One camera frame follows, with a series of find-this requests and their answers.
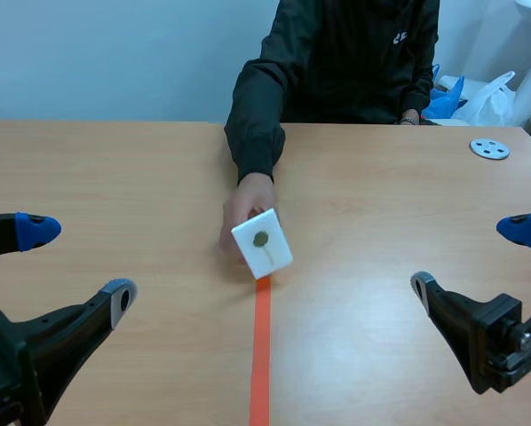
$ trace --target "orange stripe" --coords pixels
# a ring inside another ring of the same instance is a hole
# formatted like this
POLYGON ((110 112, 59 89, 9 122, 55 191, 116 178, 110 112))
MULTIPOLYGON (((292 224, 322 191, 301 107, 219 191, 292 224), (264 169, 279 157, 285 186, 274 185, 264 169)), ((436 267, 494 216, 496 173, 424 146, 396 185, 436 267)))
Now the orange stripe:
POLYGON ((250 426, 269 426, 272 286, 269 276, 256 283, 254 359, 251 368, 250 426))

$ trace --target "hand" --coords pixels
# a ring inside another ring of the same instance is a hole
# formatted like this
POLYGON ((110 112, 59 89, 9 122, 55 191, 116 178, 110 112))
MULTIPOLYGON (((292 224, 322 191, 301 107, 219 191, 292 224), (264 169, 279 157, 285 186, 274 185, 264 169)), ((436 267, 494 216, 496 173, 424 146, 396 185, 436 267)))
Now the hand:
MULTIPOLYGON (((419 124, 419 113, 415 109, 409 109, 408 111, 404 112, 404 114, 401 115, 401 118, 411 118, 412 120, 415 120, 417 124, 419 124)), ((414 124, 411 122, 401 122, 400 126, 413 126, 414 124)))
POLYGON ((228 255, 243 262, 243 256, 232 236, 232 228, 250 217, 275 207, 275 192, 272 179, 262 173, 250 173, 236 192, 224 204, 224 216, 220 231, 220 248, 228 255))

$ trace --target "white square block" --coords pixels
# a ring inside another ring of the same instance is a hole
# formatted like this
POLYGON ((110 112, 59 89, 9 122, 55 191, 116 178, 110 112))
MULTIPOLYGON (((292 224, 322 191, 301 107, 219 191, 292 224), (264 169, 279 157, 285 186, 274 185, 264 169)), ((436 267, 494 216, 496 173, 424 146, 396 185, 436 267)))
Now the white square block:
POLYGON ((256 280, 293 262, 293 255, 274 209, 236 226, 232 235, 256 280), (258 233, 267 235, 267 243, 263 247, 254 244, 258 233))

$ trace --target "black clamp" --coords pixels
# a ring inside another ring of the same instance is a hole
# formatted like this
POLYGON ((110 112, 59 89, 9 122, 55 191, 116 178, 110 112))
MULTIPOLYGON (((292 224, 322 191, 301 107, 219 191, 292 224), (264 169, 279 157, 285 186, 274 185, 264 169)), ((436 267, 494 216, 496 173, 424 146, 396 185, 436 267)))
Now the black clamp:
POLYGON ((522 322, 520 300, 501 294, 476 302, 445 291, 427 272, 411 285, 475 392, 504 392, 531 371, 531 318, 522 322))

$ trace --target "person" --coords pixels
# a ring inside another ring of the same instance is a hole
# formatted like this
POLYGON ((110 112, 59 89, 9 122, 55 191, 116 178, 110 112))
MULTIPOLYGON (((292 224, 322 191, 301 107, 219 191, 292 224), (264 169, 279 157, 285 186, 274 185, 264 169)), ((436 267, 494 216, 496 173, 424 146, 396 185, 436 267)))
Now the person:
POLYGON ((275 206, 280 122, 418 125, 429 105, 439 0, 281 0, 259 59, 234 88, 225 132, 238 188, 224 205, 220 247, 239 256, 233 227, 275 206))

